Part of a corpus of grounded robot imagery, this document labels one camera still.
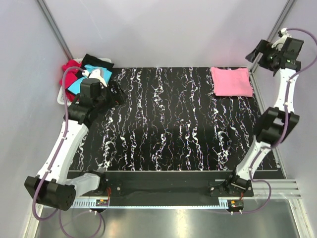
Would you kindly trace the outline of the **pink t shirt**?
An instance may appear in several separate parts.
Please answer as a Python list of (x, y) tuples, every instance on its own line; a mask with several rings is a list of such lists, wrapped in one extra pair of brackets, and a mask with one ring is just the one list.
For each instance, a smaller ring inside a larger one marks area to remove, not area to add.
[(220, 97), (253, 97), (247, 68), (211, 68), (214, 93)]

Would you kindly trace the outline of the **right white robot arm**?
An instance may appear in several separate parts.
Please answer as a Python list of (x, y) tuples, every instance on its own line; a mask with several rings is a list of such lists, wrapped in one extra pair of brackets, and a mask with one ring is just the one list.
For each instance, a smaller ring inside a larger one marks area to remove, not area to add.
[(258, 64), (273, 72), (279, 80), (279, 89), (274, 106), (269, 107), (259, 117), (254, 128), (254, 139), (250, 149), (233, 173), (223, 183), (229, 196), (237, 196), (252, 188), (252, 179), (265, 156), (290, 134), (299, 122), (295, 114), (293, 97), (295, 83), (301, 69), (297, 57), (304, 42), (288, 35), (275, 43), (260, 40), (254, 50), (246, 55), (246, 60), (254, 62), (262, 54)]

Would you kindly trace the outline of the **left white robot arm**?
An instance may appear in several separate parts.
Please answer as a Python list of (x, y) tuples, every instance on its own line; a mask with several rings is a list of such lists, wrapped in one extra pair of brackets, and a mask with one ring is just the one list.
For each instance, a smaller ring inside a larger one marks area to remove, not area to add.
[(36, 176), (28, 176), (24, 182), (35, 203), (66, 211), (81, 195), (92, 192), (102, 196), (106, 193), (104, 172), (87, 171), (72, 179), (67, 175), (77, 148), (93, 122), (126, 100), (117, 81), (110, 80), (107, 86), (102, 86), (96, 78), (81, 82), (80, 93), (68, 107), (60, 135), (47, 161)]

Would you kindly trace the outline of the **cyan t shirt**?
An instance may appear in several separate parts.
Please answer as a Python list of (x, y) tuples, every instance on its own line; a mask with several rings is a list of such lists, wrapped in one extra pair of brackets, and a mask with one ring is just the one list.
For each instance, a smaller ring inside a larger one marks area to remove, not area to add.
[[(108, 85), (108, 82), (112, 76), (112, 72), (105, 70), (102, 70), (104, 72), (104, 79)], [(80, 93), (80, 84), (82, 83), (82, 81), (84, 79), (86, 79), (87, 77), (82, 75), (82, 72), (79, 71), (79, 76), (77, 77), (78, 79), (68, 88), (68, 91), (70, 91), (71, 93), (73, 93), (74, 95)]]

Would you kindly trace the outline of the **red t shirt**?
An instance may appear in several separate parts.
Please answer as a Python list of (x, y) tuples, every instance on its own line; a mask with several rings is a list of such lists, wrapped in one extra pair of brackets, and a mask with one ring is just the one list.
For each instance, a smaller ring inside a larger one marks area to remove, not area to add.
[[(65, 72), (68, 68), (72, 67), (72, 66), (76, 66), (76, 67), (81, 67), (82, 64), (75, 61), (75, 60), (69, 60), (66, 64), (64, 64), (61, 69), (63, 72)], [(76, 76), (76, 74), (78, 73), (78, 69), (72, 69), (70, 70), (66, 77), (65, 77), (65, 88), (69, 88), (78, 78)]]

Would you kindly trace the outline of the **black t shirt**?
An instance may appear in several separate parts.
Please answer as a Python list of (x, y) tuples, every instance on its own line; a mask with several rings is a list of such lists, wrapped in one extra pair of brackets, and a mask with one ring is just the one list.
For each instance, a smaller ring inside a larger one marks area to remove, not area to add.
[(114, 67), (113, 63), (104, 61), (90, 54), (85, 54), (82, 59), (76, 59), (75, 61), (80, 64), (80, 67), (83, 70), (86, 70), (89, 73), (98, 68), (101, 68), (102, 70), (106, 69), (107, 71), (112, 72)]

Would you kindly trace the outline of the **left control board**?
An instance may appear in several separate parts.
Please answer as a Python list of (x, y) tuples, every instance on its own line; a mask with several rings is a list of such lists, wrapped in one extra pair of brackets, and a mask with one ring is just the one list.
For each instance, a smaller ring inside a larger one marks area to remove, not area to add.
[(96, 206), (97, 207), (108, 207), (109, 206), (109, 200), (108, 199), (97, 199), (96, 200)]

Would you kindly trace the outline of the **control board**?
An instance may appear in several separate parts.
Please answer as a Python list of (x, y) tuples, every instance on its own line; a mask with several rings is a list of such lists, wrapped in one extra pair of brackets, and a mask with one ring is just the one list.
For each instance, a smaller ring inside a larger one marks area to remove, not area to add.
[(97, 199), (96, 200), (96, 206), (97, 207), (108, 207), (109, 206), (109, 200), (108, 199)]
[(238, 208), (244, 207), (244, 201), (242, 199), (238, 199), (238, 200), (230, 200), (229, 201), (229, 208)]

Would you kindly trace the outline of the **right control board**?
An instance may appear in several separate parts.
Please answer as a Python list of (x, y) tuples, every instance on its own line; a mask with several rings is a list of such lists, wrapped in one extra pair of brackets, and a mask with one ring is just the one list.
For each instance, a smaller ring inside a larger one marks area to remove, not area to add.
[(244, 207), (244, 201), (242, 199), (238, 199), (238, 200), (230, 200), (229, 201), (229, 208), (238, 208)]

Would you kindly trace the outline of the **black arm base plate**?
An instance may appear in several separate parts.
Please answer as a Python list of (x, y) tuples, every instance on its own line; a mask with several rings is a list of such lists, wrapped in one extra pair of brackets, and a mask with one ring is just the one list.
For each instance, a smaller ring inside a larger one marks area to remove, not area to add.
[(211, 188), (231, 175), (231, 171), (105, 172), (111, 207), (218, 205), (219, 190)]

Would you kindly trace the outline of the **aluminium frame rail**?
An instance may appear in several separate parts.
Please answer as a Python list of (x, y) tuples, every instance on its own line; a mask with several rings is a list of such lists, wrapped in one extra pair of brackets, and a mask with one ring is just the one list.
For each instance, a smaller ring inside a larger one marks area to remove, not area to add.
[[(47, 206), (57, 206), (63, 209), (64, 206), (70, 206), (78, 197), (83, 196), (108, 196), (111, 195), (111, 188), (107, 185), (107, 180), (104, 178), (99, 185), (94, 185), (92, 182), (85, 182), (81, 187), (75, 185), (79, 179), (71, 179), (67, 184), (62, 185), (56, 182), (44, 181), (43, 185), (39, 185), (37, 179), (33, 185), (27, 186), (31, 196), (35, 195), (38, 188), (37, 203), (46, 204)], [(266, 181), (257, 180), (249, 183), (246, 187), (234, 186), (222, 182), (211, 190), (219, 190), (220, 197), (254, 197), (268, 194), (269, 196), (299, 196), (299, 191), (295, 182), (290, 180)]]

